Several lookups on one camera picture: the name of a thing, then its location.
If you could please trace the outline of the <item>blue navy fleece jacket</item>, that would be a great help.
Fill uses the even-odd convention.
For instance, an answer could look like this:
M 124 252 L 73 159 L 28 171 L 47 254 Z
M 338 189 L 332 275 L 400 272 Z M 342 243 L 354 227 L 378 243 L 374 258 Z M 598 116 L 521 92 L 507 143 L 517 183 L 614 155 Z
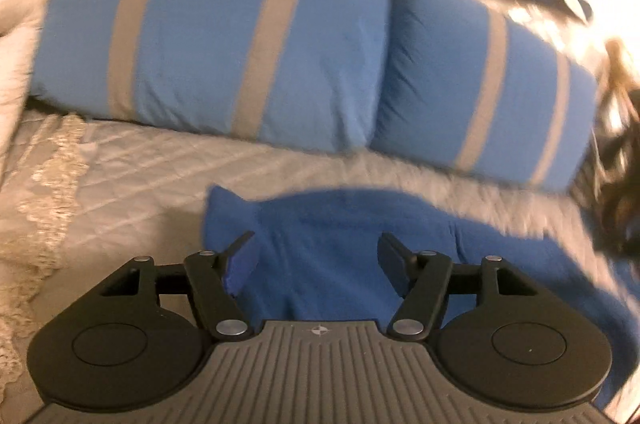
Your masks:
M 386 328 L 426 253 L 477 265 L 497 255 L 548 288 L 608 338 L 613 364 L 597 406 L 639 371 L 639 317 L 598 288 L 553 240 L 504 236 L 392 190 L 312 190 L 265 201 L 215 186 L 205 204 L 202 245 L 224 251 L 247 238 L 224 275 L 250 324 L 267 320 L 373 320 Z

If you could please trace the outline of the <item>white quilted bed cover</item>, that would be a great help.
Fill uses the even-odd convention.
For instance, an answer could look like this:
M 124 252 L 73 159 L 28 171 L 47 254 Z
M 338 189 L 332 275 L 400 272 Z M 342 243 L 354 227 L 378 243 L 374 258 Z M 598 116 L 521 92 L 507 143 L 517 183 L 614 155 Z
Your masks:
M 500 187 L 369 151 L 300 153 L 31 106 L 1 190 L 3 422 L 22 422 L 41 404 L 25 366 L 32 333 L 132 254 L 175 262 L 198 248 L 214 184 L 247 199 L 337 187 L 409 192 L 511 236 L 546 236 L 591 285 L 630 309 L 639 306 L 620 263 L 598 250 L 585 214 L 568 196 Z

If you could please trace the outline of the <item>blue striped pillow right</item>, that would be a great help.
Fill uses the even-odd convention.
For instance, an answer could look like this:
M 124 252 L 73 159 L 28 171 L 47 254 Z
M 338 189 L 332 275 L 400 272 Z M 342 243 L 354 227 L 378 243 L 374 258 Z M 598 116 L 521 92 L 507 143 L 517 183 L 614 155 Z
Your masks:
M 373 150 L 547 191 L 588 149 L 596 80 L 479 0 L 392 0 Z

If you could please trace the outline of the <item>blue striped pillow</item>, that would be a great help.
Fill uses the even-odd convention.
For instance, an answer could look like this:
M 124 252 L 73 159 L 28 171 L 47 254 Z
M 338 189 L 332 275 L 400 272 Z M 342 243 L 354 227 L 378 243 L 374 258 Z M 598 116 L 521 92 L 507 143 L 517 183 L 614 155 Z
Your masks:
M 373 150 L 547 191 L 588 149 L 596 80 L 479 0 L 392 0 Z
M 374 131 L 390 0 L 49 0 L 32 95 L 104 120 L 343 152 Z

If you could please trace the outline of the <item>black bag with red piping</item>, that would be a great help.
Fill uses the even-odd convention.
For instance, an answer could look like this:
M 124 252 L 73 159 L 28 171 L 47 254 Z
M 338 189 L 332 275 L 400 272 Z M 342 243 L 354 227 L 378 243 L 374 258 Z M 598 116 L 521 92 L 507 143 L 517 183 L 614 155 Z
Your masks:
M 610 38 L 598 79 L 597 116 L 572 195 L 596 248 L 639 259 L 639 73 L 623 42 Z

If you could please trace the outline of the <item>blue striped pillow left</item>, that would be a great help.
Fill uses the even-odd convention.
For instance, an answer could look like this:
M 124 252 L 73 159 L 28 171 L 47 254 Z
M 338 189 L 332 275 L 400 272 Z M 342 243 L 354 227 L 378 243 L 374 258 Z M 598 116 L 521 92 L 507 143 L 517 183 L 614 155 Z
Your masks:
M 343 152 L 374 131 L 390 0 L 49 0 L 32 95 L 104 120 Z

